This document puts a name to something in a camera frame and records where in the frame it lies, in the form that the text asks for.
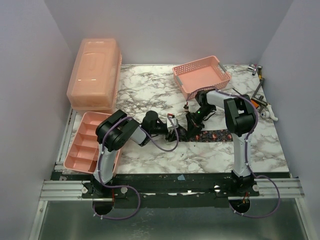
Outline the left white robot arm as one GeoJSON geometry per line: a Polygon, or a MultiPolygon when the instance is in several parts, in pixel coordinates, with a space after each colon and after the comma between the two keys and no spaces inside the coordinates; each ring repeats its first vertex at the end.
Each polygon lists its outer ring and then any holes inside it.
{"type": "Polygon", "coordinates": [[[129,140],[141,147],[152,142],[161,151],[172,152],[182,139],[181,129],[177,118],[170,113],[166,117],[166,122],[163,122],[157,112],[149,110],[142,122],[138,122],[124,111],[117,110],[95,130],[98,160],[90,180],[93,191],[104,198],[110,194],[111,189],[116,188],[109,184],[113,178],[116,155],[129,140]],[[168,142],[176,141],[176,144],[172,149],[165,149],[153,140],[153,135],[165,136],[168,142]]]}

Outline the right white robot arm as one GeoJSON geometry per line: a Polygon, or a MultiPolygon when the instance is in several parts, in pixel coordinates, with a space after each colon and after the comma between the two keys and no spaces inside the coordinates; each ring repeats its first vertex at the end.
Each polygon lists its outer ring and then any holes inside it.
{"type": "Polygon", "coordinates": [[[195,96],[200,108],[186,113],[187,134],[193,137],[205,127],[205,118],[217,107],[224,109],[227,130],[231,133],[234,163],[227,189],[236,196],[247,192],[254,184],[251,168],[251,134],[258,124],[257,110],[247,95],[234,95],[220,90],[201,90],[195,96]]]}

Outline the dark floral necktie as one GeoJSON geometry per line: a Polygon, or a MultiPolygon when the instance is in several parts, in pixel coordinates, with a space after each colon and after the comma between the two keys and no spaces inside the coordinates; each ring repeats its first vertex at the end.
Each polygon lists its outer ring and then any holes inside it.
{"type": "Polygon", "coordinates": [[[187,138],[185,141],[194,143],[224,143],[233,142],[233,137],[227,129],[203,130],[195,136],[187,138]]]}

